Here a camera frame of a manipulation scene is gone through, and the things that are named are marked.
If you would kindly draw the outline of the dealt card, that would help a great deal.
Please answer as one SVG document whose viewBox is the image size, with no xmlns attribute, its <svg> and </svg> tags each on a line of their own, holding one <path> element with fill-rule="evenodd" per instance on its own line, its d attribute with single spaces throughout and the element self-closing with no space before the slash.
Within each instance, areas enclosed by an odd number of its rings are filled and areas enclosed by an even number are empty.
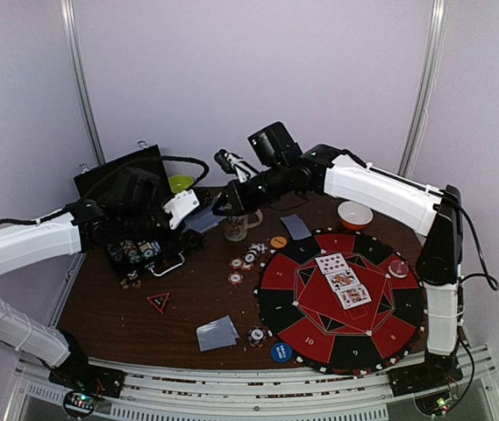
<svg viewBox="0 0 499 421">
<path fill-rule="evenodd" d="M 298 215 L 291 214 L 281 217 L 280 220 L 293 240 L 307 239 L 311 236 L 309 228 Z"/>
<path fill-rule="evenodd" d="M 196 329 L 201 352 L 237 344 L 239 335 L 230 325 L 202 325 Z"/>
</svg>

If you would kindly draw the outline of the orange big blind button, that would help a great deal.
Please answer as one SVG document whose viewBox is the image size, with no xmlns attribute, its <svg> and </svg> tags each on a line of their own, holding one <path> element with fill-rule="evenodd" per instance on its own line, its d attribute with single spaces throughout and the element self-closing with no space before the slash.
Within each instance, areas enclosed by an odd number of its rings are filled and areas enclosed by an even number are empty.
<svg viewBox="0 0 499 421">
<path fill-rule="evenodd" d="M 270 239 L 270 245 L 276 249 L 284 248 L 287 244 L 288 240 L 283 236 L 275 236 Z"/>
</svg>

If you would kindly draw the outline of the blue small blind button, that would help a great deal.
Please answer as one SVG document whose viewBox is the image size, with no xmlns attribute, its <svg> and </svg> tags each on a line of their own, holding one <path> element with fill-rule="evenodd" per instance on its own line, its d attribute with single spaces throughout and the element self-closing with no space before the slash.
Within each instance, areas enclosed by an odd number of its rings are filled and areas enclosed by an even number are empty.
<svg viewBox="0 0 499 421">
<path fill-rule="evenodd" d="M 288 344 L 277 342 L 271 347 L 270 354 L 274 362 L 287 363 L 293 356 L 293 350 Z"/>
</svg>

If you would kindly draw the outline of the red triangular chip holder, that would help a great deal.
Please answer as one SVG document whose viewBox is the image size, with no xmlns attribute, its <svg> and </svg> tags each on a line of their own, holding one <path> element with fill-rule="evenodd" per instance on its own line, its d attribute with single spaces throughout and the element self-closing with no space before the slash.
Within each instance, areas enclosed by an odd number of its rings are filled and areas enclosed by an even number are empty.
<svg viewBox="0 0 499 421">
<path fill-rule="evenodd" d="M 148 296 L 146 300 L 148 303 L 156 309 L 160 314 L 163 314 L 165 312 L 165 309 L 168 305 L 168 301 L 171 297 L 170 292 L 166 293 L 161 293 L 153 296 Z"/>
</svg>

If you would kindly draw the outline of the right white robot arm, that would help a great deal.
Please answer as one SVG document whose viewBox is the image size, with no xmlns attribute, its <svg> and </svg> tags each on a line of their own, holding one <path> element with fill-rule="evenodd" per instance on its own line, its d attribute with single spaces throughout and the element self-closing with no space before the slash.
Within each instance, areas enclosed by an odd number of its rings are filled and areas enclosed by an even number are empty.
<svg viewBox="0 0 499 421">
<path fill-rule="evenodd" d="M 431 358 L 419 366 L 417 377 L 426 387 L 438 386 L 452 372 L 451 359 L 462 344 L 462 225 L 471 219 L 461 206 L 460 192 L 454 186 L 436 189 L 381 170 L 347 149 L 317 145 L 303 152 L 281 122 L 248 140 L 267 170 L 257 171 L 235 153 L 217 152 L 218 165 L 237 178 L 220 193 L 214 214 L 241 216 L 289 192 L 313 191 L 364 205 L 424 237 L 416 271 L 428 300 L 426 352 Z"/>
</svg>

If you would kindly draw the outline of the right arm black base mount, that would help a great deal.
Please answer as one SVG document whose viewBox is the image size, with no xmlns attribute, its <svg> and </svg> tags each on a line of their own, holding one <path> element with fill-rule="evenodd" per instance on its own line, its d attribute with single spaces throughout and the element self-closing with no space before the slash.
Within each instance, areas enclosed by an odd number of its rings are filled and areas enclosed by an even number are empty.
<svg viewBox="0 0 499 421">
<path fill-rule="evenodd" d="M 463 377 L 456 357 L 431 353 L 427 353 L 420 364 L 393 368 L 388 372 L 393 396 L 425 392 L 448 385 L 449 381 L 460 381 Z"/>
</svg>

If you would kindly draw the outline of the clear red round button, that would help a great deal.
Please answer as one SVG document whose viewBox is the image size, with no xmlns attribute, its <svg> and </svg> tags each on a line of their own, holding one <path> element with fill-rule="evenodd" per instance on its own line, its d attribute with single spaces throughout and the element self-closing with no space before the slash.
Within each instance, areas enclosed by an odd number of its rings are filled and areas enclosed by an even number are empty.
<svg viewBox="0 0 499 421">
<path fill-rule="evenodd" d="M 408 275 L 410 269 L 405 261 L 393 260 L 389 263 L 388 271 L 395 278 L 403 279 Z"/>
</svg>

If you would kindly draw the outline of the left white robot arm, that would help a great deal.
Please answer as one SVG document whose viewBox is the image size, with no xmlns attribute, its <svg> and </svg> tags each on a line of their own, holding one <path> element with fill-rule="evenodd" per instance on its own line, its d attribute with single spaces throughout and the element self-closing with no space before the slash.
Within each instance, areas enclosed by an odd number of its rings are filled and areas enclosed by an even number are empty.
<svg viewBox="0 0 499 421">
<path fill-rule="evenodd" d="M 201 204 L 192 188 L 172 193 L 167 156 L 131 154 L 78 175 L 80 199 L 35 219 L 0 219 L 0 276 L 62 255 L 87 253 L 124 240 L 155 240 L 182 249 L 184 219 Z M 94 369 L 69 335 L 29 318 L 0 298 L 0 341 L 31 353 L 75 389 L 95 380 Z"/>
</svg>

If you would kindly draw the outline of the blue playing card deck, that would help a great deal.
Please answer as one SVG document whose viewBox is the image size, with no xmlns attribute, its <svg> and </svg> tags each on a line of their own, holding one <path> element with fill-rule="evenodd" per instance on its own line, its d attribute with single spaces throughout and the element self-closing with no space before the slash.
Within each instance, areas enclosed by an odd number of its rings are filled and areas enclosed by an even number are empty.
<svg viewBox="0 0 499 421">
<path fill-rule="evenodd" d="M 212 207 L 208 206 L 197 213 L 189 215 L 184 219 L 184 222 L 188 229 L 199 233 L 206 233 L 219 226 L 224 219 L 224 216 L 215 215 Z"/>
</svg>

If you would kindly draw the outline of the stack of poker chips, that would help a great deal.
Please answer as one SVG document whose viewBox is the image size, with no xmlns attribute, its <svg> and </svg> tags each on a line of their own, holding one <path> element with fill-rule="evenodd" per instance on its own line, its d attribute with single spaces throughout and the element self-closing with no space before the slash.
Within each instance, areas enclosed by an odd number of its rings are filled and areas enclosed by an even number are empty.
<svg viewBox="0 0 499 421">
<path fill-rule="evenodd" d="M 267 251 L 267 246 L 265 243 L 253 243 L 244 252 L 242 256 L 242 266 L 243 270 L 251 270 L 254 267 L 254 263 L 263 256 Z"/>
</svg>

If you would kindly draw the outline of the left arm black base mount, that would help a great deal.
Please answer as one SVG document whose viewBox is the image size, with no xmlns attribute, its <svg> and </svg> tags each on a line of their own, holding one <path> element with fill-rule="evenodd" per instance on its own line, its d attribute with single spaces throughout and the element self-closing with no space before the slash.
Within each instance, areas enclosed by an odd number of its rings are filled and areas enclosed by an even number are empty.
<svg viewBox="0 0 499 421">
<path fill-rule="evenodd" d="M 91 364 L 46 367 L 50 371 L 50 382 L 91 396 L 119 398 L 124 386 L 125 372 L 118 369 Z"/>
</svg>

